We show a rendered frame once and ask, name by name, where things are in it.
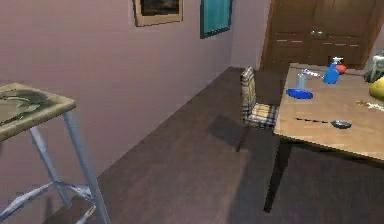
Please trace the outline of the plaid checked chair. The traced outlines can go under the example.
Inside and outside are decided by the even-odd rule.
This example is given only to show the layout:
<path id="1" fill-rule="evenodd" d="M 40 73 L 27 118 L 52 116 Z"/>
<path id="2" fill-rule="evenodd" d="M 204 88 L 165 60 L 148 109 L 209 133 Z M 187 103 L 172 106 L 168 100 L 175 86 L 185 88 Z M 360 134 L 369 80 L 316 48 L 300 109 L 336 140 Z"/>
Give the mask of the plaid checked chair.
<path id="1" fill-rule="evenodd" d="M 239 152 L 251 128 L 271 130 L 276 125 L 279 107 L 258 103 L 254 69 L 249 66 L 240 74 L 241 120 L 244 130 L 236 151 Z"/>

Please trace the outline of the blue spray bottle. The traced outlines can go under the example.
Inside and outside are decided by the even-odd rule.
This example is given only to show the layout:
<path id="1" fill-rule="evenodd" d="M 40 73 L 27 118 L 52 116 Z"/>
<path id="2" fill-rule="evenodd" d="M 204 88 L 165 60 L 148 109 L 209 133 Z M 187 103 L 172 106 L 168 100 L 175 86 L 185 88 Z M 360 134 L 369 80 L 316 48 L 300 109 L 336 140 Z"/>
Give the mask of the blue spray bottle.
<path id="1" fill-rule="evenodd" d="M 339 72 L 336 69 L 336 66 L 338 63 L 342 60 L 342 57 L 334 57 L 333 62 L 329 65 L 327 68 L 324 77 L 323 82 L 326 84 L 335 84 L 339 77 Z"/>

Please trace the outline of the teal framed picture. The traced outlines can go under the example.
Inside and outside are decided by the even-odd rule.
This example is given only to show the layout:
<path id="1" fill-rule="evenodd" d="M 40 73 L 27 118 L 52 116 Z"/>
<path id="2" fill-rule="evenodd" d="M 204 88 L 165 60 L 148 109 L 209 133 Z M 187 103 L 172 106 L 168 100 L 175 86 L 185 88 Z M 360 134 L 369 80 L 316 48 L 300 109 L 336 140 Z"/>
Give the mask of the teal framed picture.
<path id="1" fill-rule="evenodd" d="M 206 39 L 230 30 L 232 2 L 233 0 L 201 0 L 201 39 Z"/>

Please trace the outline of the wood framed dark picture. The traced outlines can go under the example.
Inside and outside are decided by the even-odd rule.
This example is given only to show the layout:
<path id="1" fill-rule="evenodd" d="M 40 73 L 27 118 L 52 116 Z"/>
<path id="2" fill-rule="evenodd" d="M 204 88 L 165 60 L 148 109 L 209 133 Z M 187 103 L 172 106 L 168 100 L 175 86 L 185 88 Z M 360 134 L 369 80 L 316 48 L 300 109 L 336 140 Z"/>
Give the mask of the wood framed dark picture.
<path id="1" fill-rule="evenodd" d="M 137 27 L 181 22 L 183 20 L 183 0 L 132 1 Z"/>

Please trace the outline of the blue plate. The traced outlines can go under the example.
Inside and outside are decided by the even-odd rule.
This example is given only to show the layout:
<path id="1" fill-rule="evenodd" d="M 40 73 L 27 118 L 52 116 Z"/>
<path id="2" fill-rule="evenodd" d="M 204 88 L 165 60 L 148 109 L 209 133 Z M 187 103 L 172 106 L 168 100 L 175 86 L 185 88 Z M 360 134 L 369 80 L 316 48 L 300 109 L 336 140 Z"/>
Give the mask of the blue plate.
<path id="1" fill-rule="evenodd" d="M 305 89 L 288 88 L 285 93 L 295 99 L 312 99 L 313 94 Z"/>

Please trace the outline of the silver knife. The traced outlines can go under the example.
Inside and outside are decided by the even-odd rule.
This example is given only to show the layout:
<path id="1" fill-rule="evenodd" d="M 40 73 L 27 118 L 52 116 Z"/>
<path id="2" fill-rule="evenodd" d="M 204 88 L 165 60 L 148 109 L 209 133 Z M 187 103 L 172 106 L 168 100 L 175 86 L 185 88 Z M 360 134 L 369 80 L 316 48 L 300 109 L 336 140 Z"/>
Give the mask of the silver knife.
<path id="1" fill-rule="evenodd" d="M 320 79 L 324 78 L 324 75 L 321 75 L 319 73 L 313 72 L 313 71 L 308 70 L 308 69 L 303 69 L 302 70 L 302 74 L 308 75 L 308 76 L 311 76 L 311 77 L 315 77 L 315 78 L 320 78 Z"/>

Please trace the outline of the wooden dining table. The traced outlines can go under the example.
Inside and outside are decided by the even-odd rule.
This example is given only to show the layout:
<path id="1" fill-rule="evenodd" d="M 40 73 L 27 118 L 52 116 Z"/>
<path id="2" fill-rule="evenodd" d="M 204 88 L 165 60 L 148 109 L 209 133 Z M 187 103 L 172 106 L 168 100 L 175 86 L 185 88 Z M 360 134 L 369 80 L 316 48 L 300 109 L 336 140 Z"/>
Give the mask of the wooden dining table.
<path id="1" fill-rule="evenodd" d="M 368 84 L 358 73 L 345 74 L 334 85 L 309 78 L 306 89 L 312 99 L 298 100 L 283 94 L 273 130 L 279 138 L 264 210 L 270 211 L 294 147 L 366 164 L 384 170 L 384 112 L 356 105 L 377 101 L 369 96 Z M 349 122 L 349 129 L 331 124 L 298 121 L 297 118 Z"/>

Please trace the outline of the dark metal spoon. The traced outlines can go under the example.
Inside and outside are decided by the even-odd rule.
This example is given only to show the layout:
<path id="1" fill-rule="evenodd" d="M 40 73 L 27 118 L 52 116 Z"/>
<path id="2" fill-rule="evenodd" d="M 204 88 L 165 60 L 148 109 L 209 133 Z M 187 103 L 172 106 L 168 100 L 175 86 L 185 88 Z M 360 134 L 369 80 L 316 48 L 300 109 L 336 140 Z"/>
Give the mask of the dark metal spoon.
<path id="1" fill-rule="evenodd" d="M 322 124 L 331 124 L 337 129 L 349 129 L 352 127 L 352 124 L 345 121 L 333 120 L 333 121 L 324 121 L 316 119 L 307 119 L 307 118 L 297 118 L 298 121 L 313 122 L 313 123 L 322 123 Z"/>

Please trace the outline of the brown wooden cupboard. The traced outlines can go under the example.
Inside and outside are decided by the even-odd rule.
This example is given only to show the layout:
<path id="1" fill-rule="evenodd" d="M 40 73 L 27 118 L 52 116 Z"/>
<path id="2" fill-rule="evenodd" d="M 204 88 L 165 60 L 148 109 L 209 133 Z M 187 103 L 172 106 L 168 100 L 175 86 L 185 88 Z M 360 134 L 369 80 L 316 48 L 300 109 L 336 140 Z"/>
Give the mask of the brown wooden cupboard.
<path id="1" fill-rule="evenodd" d="M 283 73 L 340 57 L 362 69 L 383 24 L 384 0 L 271 0 L 260 68 Z"/>

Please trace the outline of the tan stool with metal legs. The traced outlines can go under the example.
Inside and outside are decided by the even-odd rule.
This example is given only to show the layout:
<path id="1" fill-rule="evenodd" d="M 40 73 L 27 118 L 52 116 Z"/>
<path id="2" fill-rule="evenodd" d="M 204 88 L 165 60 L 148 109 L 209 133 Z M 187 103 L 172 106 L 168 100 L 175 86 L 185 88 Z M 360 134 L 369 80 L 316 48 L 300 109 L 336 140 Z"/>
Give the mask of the tan stool with metal legs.
<path id="1" fill-rule="evenodd" d="M 103 200 L 97 178 L 92 171 L 87 152 L 74 121 L 76 103 L 73 99 L 20 83 L 0 86 L 0 147 L 3 142 L 25 131 L 29 132 L 40 158 L 45 164 L 50 181 L 42 186 L 17 196 L 7 206 L 0 207 L 0 222 L 27 203 L 44 194 L 49 188 L 56 189 L 66 207 L 71 206 L 67 192 L 88 201 L 91 207 L 75 224 L 87 224 L 93 213 L 97 213 L 102 224 L 112 224 Z M 62 181 L 47 153 L 46 145 L 38 126 L 58 116 L 64 118 L 80 167 L 86 182 L 71 184 Z"/>

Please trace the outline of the pale crumbly food scrap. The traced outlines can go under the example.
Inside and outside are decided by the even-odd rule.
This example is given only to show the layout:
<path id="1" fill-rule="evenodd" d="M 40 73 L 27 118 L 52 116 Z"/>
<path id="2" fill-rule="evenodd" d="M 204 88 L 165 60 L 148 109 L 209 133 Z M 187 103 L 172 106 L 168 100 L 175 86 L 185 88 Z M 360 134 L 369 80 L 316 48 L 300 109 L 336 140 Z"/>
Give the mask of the pale crumbly food scrap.
<path id="1" fill-rule="evenodd" d="M 357 100 L 357 101 L 355 101 L 355 104 L 366 107 L 368 109 L 375 109 L 375 110 L 384 112 L 384 105 L 383 104 L 371 103 L 371 102 L 363 101 L 363 100 Z"/>

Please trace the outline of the yellow round fruit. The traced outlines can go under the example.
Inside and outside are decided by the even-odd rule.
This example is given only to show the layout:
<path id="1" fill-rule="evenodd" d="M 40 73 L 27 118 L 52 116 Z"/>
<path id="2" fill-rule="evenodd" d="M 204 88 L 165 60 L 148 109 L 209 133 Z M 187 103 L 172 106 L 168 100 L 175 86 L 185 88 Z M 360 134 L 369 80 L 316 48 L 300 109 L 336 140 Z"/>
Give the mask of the yellow round fruit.
<path id="1" fill-rule="evenodd" d="M 384 77 L 369 85 L 369 94 L 371 97 L 384 102 Z"/>

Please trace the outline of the grey green statue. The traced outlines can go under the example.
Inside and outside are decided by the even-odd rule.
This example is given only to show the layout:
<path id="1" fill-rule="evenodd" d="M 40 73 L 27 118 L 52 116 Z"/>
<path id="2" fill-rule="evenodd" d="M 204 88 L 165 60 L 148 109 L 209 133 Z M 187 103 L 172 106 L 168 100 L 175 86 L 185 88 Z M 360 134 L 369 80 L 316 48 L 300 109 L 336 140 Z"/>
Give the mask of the grey green statue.
<path id="1" fill-rule="evenodd" d="M 371 68 L 364 74 L 364 81 L 374 83 L 384 76 L 384 50 L 372 58 Z"/>

